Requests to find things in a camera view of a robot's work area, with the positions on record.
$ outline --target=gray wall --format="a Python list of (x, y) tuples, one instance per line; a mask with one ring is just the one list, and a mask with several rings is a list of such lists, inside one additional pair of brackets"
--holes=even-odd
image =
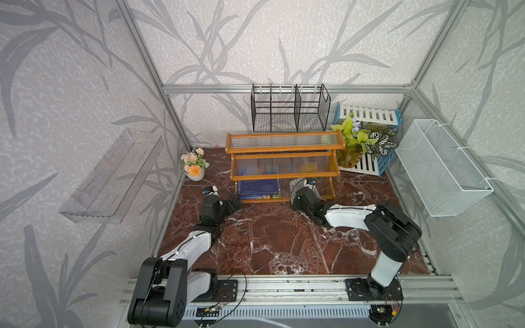
[[(525, 2), (471, 1), (421, 90), (523, 205)], [(426, 118), (411, 103), (404, 129)], [(403, 166), (390, 166), (441, 274), (451, 274), (481, 328), (523, 327), (525, 241), (490, 197), (431, 218)]]
[[(183, 145), (112, 1), (0, 3), (0, 326), (106, 327), (153, 247)], [(122, 223), (60, 215), (124, 128), (166, 147)]]
[[(129, 0), (164, 84), (410, 83), (452, 2)], [(331, 96), (383, 109), (401, 100)], [(184, 94), (172, 103), (192, 145), (224, 146), (226, 133), (251, 131), (249, 95)]]

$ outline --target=metal vent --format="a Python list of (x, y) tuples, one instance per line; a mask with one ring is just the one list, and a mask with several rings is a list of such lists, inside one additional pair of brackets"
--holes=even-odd
[[(199, 320), (195, 316), (197, 307), (187, 306), (182, 320)], [(235, 305), (224, 307), (218, 318), (228, 314)], [(247, 318), (265, 319), (328, 319), (328, 318), (367, 318), (369, 305), (245, 305), (239, 306), (226, 319), (245, 320)]]

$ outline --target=potted plant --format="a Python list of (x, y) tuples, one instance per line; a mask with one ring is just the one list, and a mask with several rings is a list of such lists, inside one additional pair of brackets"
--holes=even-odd
[(192, 152), (186, 152), (181, 156), (184, 166), (184, 173), (193, 181), (200, 181), (204, 177), (204, 169), (209, 167), (209, 163), (203, 158), (204, 150), (197, 148)]
[(390, 148), (397, 147), (397, 144), (392, 142), (397, 129), (360, 129), (360, 124), (353, 117), (348, 117), (343, 124), (331, 127), (334, 131), (341, 130), (346, 141), (346, 148), (337, 150), (337, 162), (342, 167), (355, 167), (365, 153), (369, 153), (374, 159), (380, 155), (386, 156)]

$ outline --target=orange flower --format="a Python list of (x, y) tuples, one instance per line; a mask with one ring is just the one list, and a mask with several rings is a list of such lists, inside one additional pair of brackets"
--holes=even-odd
[(188, 169), (188, 174), (191, 176), (199, 176), (202, 172), (202, 168), (198, 165), (192, 165)]

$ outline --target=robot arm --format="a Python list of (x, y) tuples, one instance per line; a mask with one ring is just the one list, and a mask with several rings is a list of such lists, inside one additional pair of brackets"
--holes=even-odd
[[(204, 194), (199, 221), (188, 237), (170, 252), (142, 264), (128, 310), (130, 324), (175, 327), (188, 302), (199, 295), (204, 299), (215, 296), (217, 274), (203, 269), (188, 274), (188, 269), (220, 237), (221, 224), (240, 208), (240, 201), (220, 199), (215, 186), (205, 188)], [(166, 287), (153, 287), (166, 278)]]
[(318, 197), (313, 183), (297, 190), (292, 207), (322, 227), (370, 231), (381, 250), (366, 280), (366, 293), (372, 299), (385, 299), (389, 286), (422, 234), (418, 225), (389, 201), (368, 206), (332, 204)]

